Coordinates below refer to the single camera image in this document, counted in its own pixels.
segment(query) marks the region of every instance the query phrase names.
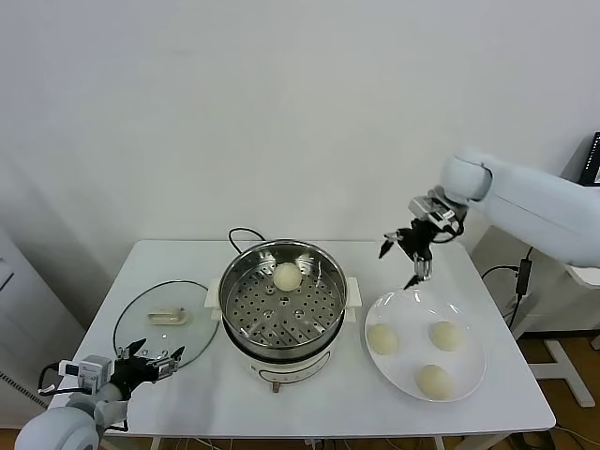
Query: white plate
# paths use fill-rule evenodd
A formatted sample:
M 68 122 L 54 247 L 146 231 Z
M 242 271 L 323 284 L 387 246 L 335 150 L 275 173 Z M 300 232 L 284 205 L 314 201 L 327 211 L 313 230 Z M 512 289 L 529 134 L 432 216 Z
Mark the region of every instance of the white plate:
M 449 321 L 461 327 L 464 345 L 456 352 L 438 349 L 429 338 L 429 327 Z M 399 349 L 394 354 L 375 353 L 368 344 L 368 329 L 386 323 L 397 333 Z M 381 373 L 398 389 L 427 401 L 448 402 L 465 398 L 481 383 L 486 373 L 486 354 L 466 317 L 457 307 L 445 303 L 430 288 L 387 293 L 370 308 L 365 320 L 368 351 Z M 427 364 L 436 364 L 454 380 L 455 392 L 447 400 L 427 397 L 416 383 L 416 375 Z

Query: wooden floor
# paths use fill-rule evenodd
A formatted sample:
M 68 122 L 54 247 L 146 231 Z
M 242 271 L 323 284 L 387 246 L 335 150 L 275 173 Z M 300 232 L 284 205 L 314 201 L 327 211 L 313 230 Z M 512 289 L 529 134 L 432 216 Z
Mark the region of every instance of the wooden floor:
M 585 337 L 575 337 L 561 339 L 565 351 L 573 361 L 573 364 L 583 377 L 583 380 L 588 385 L 596 402 L 600 404 L 600 352 L 595 352 L 590 346 L 590 339 Z M 523 351 L 525 358 L 530 363 L 545 363 L 550 362 L 549 354 L 541 340 L 528 339 L 519 342 L 519 347 Z M 580 408 L 571 395 L 566 383 L 560 380 L 546 380 L 540 382 L 542 390 L 546 395 L 547 401 L 552 407 L 556 420 L 560 427 L 570 428 L 574 431 L 586 436 L 587 438 L 600 443 L 600 406 L 595 408 Z M 8 450 L 14 448 L 14 440 L 16 432 L 12 430 L 0 430 L 0 450 Z M 515 438 L 509 442 L 505 440 L 498 443 L 493 448 L 494 450 L 580 450 L 600 448 L 591 443 L 579 440 L 579 443 L 568 433 L 553 429 L 546 433 L 528 433 L 523 436 L 524 442 L 531 447 L 519 445 Z M 553 446 L 548 443 L 548 440 L 553 441 Z M 452 450 L 460 443 L 461 437 L 444 438 L 446 449 Z M 114 443 L 118 443 L 119 448 L 123 450 L 148 450 L 150 448 L 150 439 L 139 438 L 121 438 Z M 300 440 L 214 440 L 213 445 L 218 447 L 218 450 L 309 450 L 309 447 L 304 445 Z M 435 445 L 433 440 L 424 438 L 418 439 L 394 439 L 392 443 L 401 450 L 433 450 Z M 318 442 L 317 450 L 395 450 L 392 445 L 386 440 L 381 439 L 359 439 L 348 440 L 327 440 L 324 443 Z M 206 450 L 209 447 L 204 446 L 200 442 L 194 440 L 164 440 L 161 450 Z

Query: stainless steel steamer basket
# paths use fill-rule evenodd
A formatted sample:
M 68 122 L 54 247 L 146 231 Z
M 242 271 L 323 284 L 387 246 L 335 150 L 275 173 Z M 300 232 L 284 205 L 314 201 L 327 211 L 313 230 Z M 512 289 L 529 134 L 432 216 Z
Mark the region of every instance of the stainless steel steamer basket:
M 295 263 L 302 283 L 292 292 L 273 284 L 278 264 Z M 277 240 L 237 256 L 218 286 L 227 334 L 244 353 L 269 363 L 302 361 L 338 334 L 346 307 L 346 278 L 338 263 L 311 244 Z

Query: white wall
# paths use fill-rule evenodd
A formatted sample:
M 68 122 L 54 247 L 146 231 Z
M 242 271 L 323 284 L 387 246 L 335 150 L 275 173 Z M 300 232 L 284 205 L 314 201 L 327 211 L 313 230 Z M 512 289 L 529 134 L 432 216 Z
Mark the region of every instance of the white wall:
M 376 238 L 461 147 L 559 173 L 600 119 L 595 0 L 2 9 L 0 221 L 84 323 L 138 239 Z

